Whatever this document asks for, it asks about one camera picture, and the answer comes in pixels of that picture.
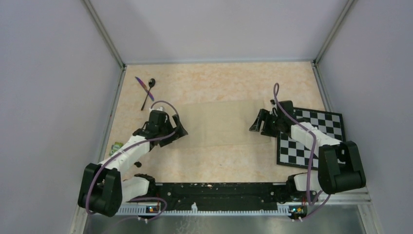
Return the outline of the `cream cloth napkin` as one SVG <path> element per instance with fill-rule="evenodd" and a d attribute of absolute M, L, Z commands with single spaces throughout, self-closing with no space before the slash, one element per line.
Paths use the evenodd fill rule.
<path fill-rule="evenodd" d="M 171 144 L 175 149 L 222 145 L 262 144 L 270 137 L 250 132 L 262 100 L 239 100 L 177 106 L 182 126 L 188 132 Z"/>

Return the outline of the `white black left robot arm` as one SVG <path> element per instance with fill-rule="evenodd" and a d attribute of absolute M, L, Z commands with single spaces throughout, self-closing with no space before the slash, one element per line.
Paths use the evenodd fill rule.
<path fill-rule="evenodd" d="M 179 114 L 169 116 L 161 109 L 151 110 L 149 119 L 112 156 L 98 164 L 88 164 L 83 173 L 77 204 L 90 214 L 114 216 L 120 206 L 135 197 L 151 201 L 156 196 L 154 179 L 138 175 L 122 177 L 155 146 L 163 147 L 187 136 Z"/>

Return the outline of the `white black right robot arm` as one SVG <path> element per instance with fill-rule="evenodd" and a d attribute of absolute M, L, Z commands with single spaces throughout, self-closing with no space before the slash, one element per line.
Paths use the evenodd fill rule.
<path fill-rule="evenodd" d="M 311 200 L 320 191 L 332 195 L 365 187 L 358 146 L 346 140 L 342 114 L 296 108 L 291 101 L 280 102 L 283 113 L 271 104 L 271 110 L 259 110 L 249 131 L 277 139 L 278 164 L 311 168 L 310 174 L 290 175 L 283 195 Z"/>

